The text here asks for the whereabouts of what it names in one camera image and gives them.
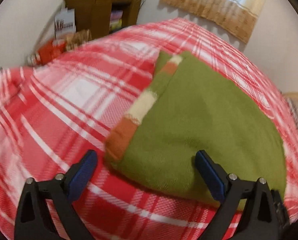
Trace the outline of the white paper shopping bag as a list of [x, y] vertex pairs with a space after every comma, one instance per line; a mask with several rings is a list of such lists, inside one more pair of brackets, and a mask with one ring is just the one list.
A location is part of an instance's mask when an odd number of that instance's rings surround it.
[[64, 8], [55, 15], [54, 31], [56, 39], [76, 32], [74, 9]]

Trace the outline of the brown patterned cloth bundle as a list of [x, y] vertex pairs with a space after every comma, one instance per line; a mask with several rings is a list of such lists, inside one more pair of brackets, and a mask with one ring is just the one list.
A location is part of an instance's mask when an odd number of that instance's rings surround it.
[[65, 36], [65, 50], [75, 50], [82, 44], [88, 43], [92, 40], [91, 31], [89, 29], [78, 31], [74, 34], [68, 34]]

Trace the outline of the beige floral window curtain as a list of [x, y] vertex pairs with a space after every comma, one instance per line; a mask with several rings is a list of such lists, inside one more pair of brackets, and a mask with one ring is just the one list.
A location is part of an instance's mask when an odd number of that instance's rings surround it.
[[160, 0], [216, 23], [247, 44], [266, 0]]

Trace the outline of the red plaid bed sheet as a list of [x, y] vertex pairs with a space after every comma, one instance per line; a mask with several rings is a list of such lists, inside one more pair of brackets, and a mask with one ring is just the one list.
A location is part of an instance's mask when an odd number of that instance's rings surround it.
[[286, 191], [298, 219], [298, 131], [273, 82], [239, 50], [176, 18], [134, 25], [89, 42], [40, 68], [0, 71], [0, 231], [14, 237], [26, 180], [65, 173], [87, 150], [98, 155], [74, 207], [97, 239], [196, 239], [217, 206], [151, 190], [115, 170], [105, 140], [150, 85], [159, 53], [185, 51], [233, 81], [275, 124], [285, 151]]

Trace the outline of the red plastic bag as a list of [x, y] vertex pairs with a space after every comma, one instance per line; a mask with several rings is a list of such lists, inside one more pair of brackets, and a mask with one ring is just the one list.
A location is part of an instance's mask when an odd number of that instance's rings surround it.
[[38, 62], [45, 65], [65, 52], [64, 40], [50, 39], [38, 51]]

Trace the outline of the green orange striped knit sweater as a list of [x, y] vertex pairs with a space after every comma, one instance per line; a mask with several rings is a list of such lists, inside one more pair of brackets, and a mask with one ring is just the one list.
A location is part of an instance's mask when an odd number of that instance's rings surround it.
[[200, 150], [226, 172], [263, 177], [285, 194], [283, 140], [270, 118], [190, 52], [161, 51], [152, 82], [106, 138], [106, 158], [146, 188], [218, 206], [194, 165]]

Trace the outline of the dark wooden desk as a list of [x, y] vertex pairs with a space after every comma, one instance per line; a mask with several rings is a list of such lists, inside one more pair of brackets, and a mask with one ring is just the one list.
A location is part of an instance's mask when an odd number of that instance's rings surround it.
[[142, 0], [64, 0], [75, 13], [76, 31], [89, 30], [93, 39], [109, 35], [110, 16], [122, 13], [122, 28], [136, 25]]

